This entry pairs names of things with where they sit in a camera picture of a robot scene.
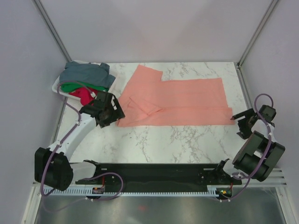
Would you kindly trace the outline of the salmon pink t shirt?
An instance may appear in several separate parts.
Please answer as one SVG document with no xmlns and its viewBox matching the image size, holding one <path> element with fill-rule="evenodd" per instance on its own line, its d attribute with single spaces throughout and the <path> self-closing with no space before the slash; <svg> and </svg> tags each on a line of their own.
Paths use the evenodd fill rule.
<svg viewBox="0 0 299 224">
<path fill-rule="evenodd" d="M 118 127 L 234 125 L 221 78 L 163 81 L 162 74 L 137 66 L 119 97 Z"/>
</svg>

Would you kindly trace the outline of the white plastic laundry basket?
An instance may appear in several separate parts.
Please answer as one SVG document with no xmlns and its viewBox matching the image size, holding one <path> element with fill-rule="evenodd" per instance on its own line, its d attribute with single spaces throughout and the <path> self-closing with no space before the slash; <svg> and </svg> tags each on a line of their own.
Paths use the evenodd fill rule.
<svg viewBox="0 0 299 224">
<path fill-rule="evenodd" d="M 88 63 L 88 62 L 84 62 L 84 61 L 80 61 L 80 60 L 74 60 L 74 61 L 76 61 L 76 62 L 78 62 L 78 63 Z M 118 78 L 118 74 L 117 74 L 114 70 L 112 70 L 111 68 L 110 68 L 110 74 L 113 75 L 113 76 L 115 76 L 116 79 L 115 79 L 114 83 L 111 85 L 111 87 L 109 88 L 108 91 L 112 91 L 112 90 L 113 90 L 113 88 L 116 86 L 116 83 L 117 83 L 117 81 L 118 81 L 118 79 L 119 79 L 119 78 Z M 65 96 L 65 97 L 69 97 L 69 98 L 72 98 L 72 99 L 75 99 L 75 100 L 80 101 L 80 99 L 79 99 L 78 97 L 72 96 L 72 95 L 70 95 L 69 93 L 62 92 L 61 90 L 57 89 L 57 85 L 58 85 L 59 83 L 60 83 L 60 82 L 59 82 L 59 76 L 58 76 L 58 78 L 55 80 L 55 82 L 54 82 L 54 84 L 53 84 L 53 86 L 52 86 L 52 91 L 53 91 L 53 92 L 55 92 L 55 93 L 58 92 L 58 93 L 60 93 L 61 95 Z"/>
</svg>

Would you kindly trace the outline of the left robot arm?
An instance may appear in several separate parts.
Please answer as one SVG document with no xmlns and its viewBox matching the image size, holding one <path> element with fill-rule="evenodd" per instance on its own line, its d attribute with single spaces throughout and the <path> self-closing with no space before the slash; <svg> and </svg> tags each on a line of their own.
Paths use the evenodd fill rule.
<svg viewBox="0 0 299 224">
<path fill-rule="evenodd" d="M 60 191 L 72 183 L 89 180 L 99 183 L 103 173 L 94 161 L 70 163 L 70 159 L 82 140 L 97 126 L 104 128 L 125 117 L 116 98 L 109 92 L 100 91 L 96 97 L 80 110 L 76 110 L 77 120 L 64 136 L 47 148 L 38 148 L 34 158 L 34 178 L 40 183 L 40 191 L 49 186 Z"/>
</svg>

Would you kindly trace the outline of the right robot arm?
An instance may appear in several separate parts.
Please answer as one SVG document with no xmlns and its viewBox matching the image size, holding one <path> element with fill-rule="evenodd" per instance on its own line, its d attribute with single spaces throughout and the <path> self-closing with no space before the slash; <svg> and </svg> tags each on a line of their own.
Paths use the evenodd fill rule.
<svg viewBox="0 0 299 224">
<path fill-rule="evenodd" d="M 214 178 L 218 183 L 226 183 L 230 178 L 262 182 L 269 176 L 285 152 L 285 146 L 273 134 L 275 116 L 272 106 L 262 105 L 258 112 L 251 108 L 231 117 L 238 121 L 237 134 L 246 142 L 233 160 L 226 159 L 217 165 Z"/>
</svg>

